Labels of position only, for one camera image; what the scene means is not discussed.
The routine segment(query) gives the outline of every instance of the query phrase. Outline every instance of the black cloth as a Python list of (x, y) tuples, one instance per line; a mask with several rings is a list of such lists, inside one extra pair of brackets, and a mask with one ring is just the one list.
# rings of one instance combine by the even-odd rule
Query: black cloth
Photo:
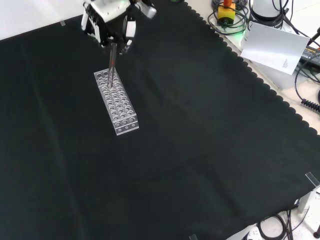
[(121, 136), (81, 16), (0, 42), (1, 239), (224, 240), (320, 179), (316, 131), (186, 3), (154, 4), (116, 64)]

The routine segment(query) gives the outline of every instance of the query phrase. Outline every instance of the cable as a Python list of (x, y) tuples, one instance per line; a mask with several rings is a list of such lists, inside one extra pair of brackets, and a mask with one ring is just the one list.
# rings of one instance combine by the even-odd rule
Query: cable
[(293, 232), (294, 230), (296, 230), (296, 229), (304, 222), (304, 220), (305, 220), (305, 218), (306, 218), (306, 216), (307, 216), (307, 214), (308, 214), (308, 212), (309, 212), (309, 209), (310, 209), (310, 207), (309, 207), (308, 210), (306, 211), (306, 213), (305, 213), (302, 221), (298, 224), (298, 226), (296, 226), (296, 227), (292, 230), (292, 232)]
[[(318, 44), (315, 40), (313, 40), (312, 38), (310, 38), (308, 35), (304, 34), (302, 31), (298, 30), (298, 29), (291, 23), (291, 21), (290, 21), (287, 17), (284, 18), (284, 21), (285, 21), (290, 27), (292, 27), (292, 29), (293, 29), (298, 35), (299, 35), (299, 34), (304, 35), (305, 37), (309, 38), (311, 42), (315, 43), (316, 45), (318, 45), (318, 46), (320, 47), (320, 44)], [(311, 108), (311, 109), (313, 109), (313, 110), (316, 110), (316, 111), (318, 111), (318, 112), (320, 113), (320, 105), (317, 104), (317, 103), (314, 103), (314, 102), (312, 102), (312, 101), (309, 101), (309, 100), (307, 100), (307, 99), (302, 98), (301, 95), (300, 95), (299, 92), (298, 92), (298, 87), (297, 87), (297, 79), (298, 79), (298, 75), (299, 75), (300, 71), (302, 71), (302, 69), (303, 69), (312, 59), (315, 59), (315, 58), (317, 58), (317, 57), (320, 57), (320, 53), (314, 55), (314, 56), (311, 57), (311, 58), (309, 58), (307, 61), (305, 61), (305, 62), (302, 64), (301, 67), (298, 66), (299, 70), (297, 71), (296, 76), (295, 76), (295, 79), (294, 79), (294, 89), (295, 89), (295, 92), (296, 92), (296, 94), (298, 95), (298, 97), (301, 99), (301, 103), (302, 103), (303, 105), (306, 105), (308, 108)], [(316, 77), (316, 75), (313, 73), (312, 70), (310, 71), (310, 73), (311, 73), (311, 75), (312, 75), (313, 77), (315, 77), (315, 79), (311, 78), (310, 76), (308, 76), (308, 77), (311, 78), (314, 82), (320, 83), (319, 79)]]
[(294, 0), (292, 0), (290, 22), (291, 22), (293, 16), (294, 16)]
[[(239, 33), (243, 33), (246, 30), (246, 26), (249, 22), (248, 19), (248, 13), (249, 13), (249, 9), (246, 7), (246, 5), (248, 4), (248, 0), (237, 0), (235, 3), (235, 9), (228, 7), (228, 6), (224, 6), (223, 3), (221, 3), (221, 0), (212, 0), (211, 5), (213, 8), (213, 12), (208, 16), (207, 21), (209, 23), (209, 25), (211, 26), (211, 28), (213, 28), (217, 33), (221, 34), (221, 35), (225, 35), (225, 36), (230, 36), (230, 35), (235, 35), (235, 34), (239, 34)], [(219, 7), (224, 7), (226, 9), (231, 9), (235, 12), (236, 16), (240, 16), (240, 20), (237, 21), (236, 23), (225, 23), (222, 22), (218, 19), (216, 13), (219, 9)], [(216, 19), (217, 23), (221, 25), (221, 27), (223, 29), (226, 28), (231, 28), (231, 29), (238, 29), (241, 28), (241, 30), (239, 31), (234, 31), (234, 32), (222, 32), (219, 28), (217, 28), (217, 26), (213, 25), (210, 22), (210, 17), (214, 16), (214, 18)]]
[(261, 237), (263, 237), (265, 240), (282, 240), (282, 239), (285, 237), (285, 235), (286, 235), (286, 229), (287, 229), (286, 224), (285, 224), (284, 220), (282, 219), (282, 217), (280, 217), (278, 214), (273, 215), (272, 217), (277, 218), (277, 219), (280, 221), (281, 225), (282, 225), (282, 232), (281, 232), (281, 234), (280, 234), (279, 236), (269, 237), (269, 236), (266, 236), (265, 233), (262, 231), (262, 229), (261, 229), (261, 222), (269, 219), (269, 217), (267, 217), (267, 218), (265, 218), (264, 220), (258, 222), (256, 226), (257, 226), (258, 229), (259, 229), (259, 232), (260, 232), (260, 234), (261, 234)]

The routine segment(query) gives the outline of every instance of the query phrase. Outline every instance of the electronic device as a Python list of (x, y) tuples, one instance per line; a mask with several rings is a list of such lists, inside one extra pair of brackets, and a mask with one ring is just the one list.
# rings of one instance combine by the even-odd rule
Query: electronic device
[(320, 50), (313, 47), (306, 47), (300, 59), (300, 63), (308, 63), (306, 66), (320, 70)]
[(257, 226), (254, 226), (251, 228), (249, 233), (244, 236), (242, 240), (263, 240), (260, 231)]
[(236, 16), (236, 4), (232, 0), (224, 0), (223, 6), (218, 7), (218, 24), (233, 24)]
[(254, 1), (251, 7), (251, 1), (249, 1), (250, 20), (269, 27), (280, 28), (283, 25), (282, 14), (284, 14), (280, 12), (280, 9), (287, 13), (289, 11), (288, 2), (288, 0), (259, 0)]
[(126, 52), (136, 33), (134, 7), (152, 19), (157, 10), (150, 0), (85, 0), (82, 30), (105, 47), (116, 43)]

